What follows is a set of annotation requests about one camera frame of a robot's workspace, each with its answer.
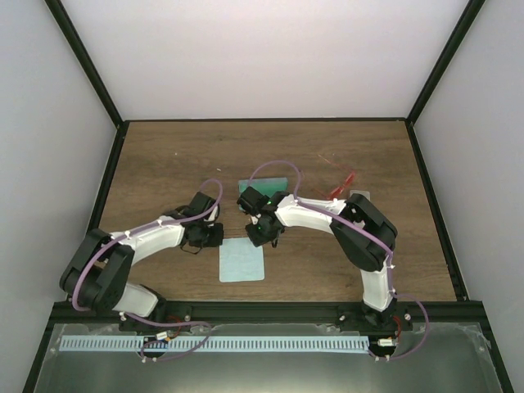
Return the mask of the light blue cloth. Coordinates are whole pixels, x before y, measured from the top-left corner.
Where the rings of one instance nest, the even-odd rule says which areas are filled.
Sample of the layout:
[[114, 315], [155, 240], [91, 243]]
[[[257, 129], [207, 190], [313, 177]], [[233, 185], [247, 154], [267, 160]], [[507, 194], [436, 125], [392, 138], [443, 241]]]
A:
[[265, 279], [264, 250], [247, 237], [229, 238], [219, 247], [219, 280], [258, 282]]

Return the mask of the green glasses case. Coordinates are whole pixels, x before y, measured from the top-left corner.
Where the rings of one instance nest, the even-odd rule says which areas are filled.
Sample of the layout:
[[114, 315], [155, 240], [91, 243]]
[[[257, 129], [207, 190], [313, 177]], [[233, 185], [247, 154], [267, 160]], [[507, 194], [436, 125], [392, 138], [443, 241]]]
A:
[[239, 195], [250, 186], [261, 194], [271, 197], [275, 192], [287, 190], [288, 179], [286, 177], [242, 179], [237, 182], [237, 185]]

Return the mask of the blue-grey glasses case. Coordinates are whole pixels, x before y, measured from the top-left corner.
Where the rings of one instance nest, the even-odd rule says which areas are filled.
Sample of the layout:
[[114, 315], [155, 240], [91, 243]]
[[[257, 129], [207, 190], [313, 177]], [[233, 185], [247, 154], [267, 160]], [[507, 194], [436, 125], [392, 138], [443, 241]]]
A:
[[368, 191], [350, 190], [350, 196], [353, 196], [353, 195], [361, 195], [361, 196], [367, 198], [368, 200], [371, 200], [371, 194]]

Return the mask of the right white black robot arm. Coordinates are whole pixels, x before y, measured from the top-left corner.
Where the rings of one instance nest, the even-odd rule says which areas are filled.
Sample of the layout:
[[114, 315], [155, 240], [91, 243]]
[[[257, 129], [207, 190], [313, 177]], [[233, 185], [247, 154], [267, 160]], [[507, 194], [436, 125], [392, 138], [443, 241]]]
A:
[[307, 228], [333, 235], [346, 258], [359, 269], [363, 283], [364, 322], [375, 330], [386, 327], [395, 311], [391, 282], [395, 225], [365, 196], [321, 201], [299, 198], [289, 192], [266, 196], [248, 187], [237, 199], [251, 217], [246, 234], [256, 247], [273, 248], [288, 228]]

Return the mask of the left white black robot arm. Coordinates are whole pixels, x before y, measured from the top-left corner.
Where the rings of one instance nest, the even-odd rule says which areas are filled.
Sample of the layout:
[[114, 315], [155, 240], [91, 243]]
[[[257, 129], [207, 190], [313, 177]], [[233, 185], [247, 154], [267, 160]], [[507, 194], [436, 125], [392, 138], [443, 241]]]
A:
[[137, 317], [148, 330], [167, 321], [166, 300], [129, 281], [138, 262], [169, 248], [216, 248], [224, 239], [219, 202], [197, 192], [191, 202], [124, 232], [89, 231], [61, 275], [59, 286], [79, 311], [115, 311]]

